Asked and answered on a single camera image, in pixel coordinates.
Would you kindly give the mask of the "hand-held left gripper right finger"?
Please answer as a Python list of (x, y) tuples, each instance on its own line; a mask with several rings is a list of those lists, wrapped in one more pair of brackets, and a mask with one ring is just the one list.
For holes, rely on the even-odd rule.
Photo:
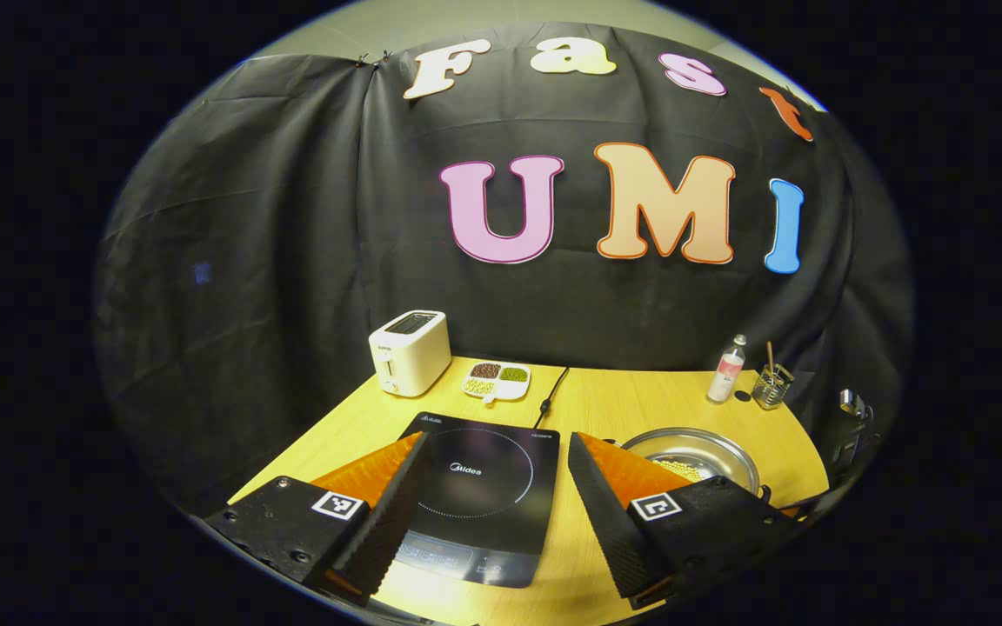
[(796, 514), (723, 476), (691, 483), (573, 432), (568, 467), (621, 597), (633, 609), (700, 596), (790, 542)]

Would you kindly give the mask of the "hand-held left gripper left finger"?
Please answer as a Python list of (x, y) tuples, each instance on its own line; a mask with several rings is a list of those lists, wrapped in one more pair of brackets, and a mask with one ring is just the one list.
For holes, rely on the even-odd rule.
[(428, 435), (417, 432), (313, 481), (276, 476), (205, 522), (293, 582), (363, 607), (405, 538), (430, 466)]

